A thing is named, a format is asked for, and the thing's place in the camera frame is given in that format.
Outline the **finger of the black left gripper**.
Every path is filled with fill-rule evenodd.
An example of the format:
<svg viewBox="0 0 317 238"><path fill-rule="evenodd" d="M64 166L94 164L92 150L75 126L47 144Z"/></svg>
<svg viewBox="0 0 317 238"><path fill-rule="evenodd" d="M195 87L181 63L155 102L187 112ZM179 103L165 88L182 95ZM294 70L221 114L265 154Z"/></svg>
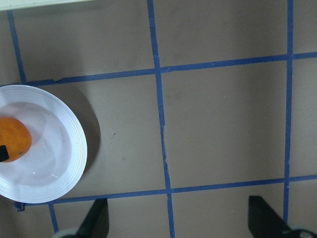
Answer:
<svg viewBox="0 0 317 238"><path fill-rule="evenodd" d="M0 146L0 162L7 162L10 156L5 145Z"/></svg>

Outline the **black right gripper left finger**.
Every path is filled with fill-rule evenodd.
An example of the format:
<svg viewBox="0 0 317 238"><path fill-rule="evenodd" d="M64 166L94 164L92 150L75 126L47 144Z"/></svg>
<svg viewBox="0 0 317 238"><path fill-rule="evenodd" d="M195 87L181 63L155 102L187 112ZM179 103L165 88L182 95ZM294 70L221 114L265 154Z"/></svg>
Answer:
<svg viewBox="0 0 317 238"><path fill-rule="evenodd" d="M107 199L96 199L78 228L62 230L54 238L106 238L109 232Z"/></svg>

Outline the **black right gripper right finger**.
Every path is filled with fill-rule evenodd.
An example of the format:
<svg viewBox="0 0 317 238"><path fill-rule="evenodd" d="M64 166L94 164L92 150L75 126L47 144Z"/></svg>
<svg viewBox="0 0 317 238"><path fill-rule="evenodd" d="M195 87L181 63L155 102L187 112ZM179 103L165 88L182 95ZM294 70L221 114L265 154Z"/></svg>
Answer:
<svg viewBox="0 0 317 238"><path fill-rule="evenodd" d="M254 238L315 238L306 229L292 229L261 196L249 196L248 229Z"/></svg>

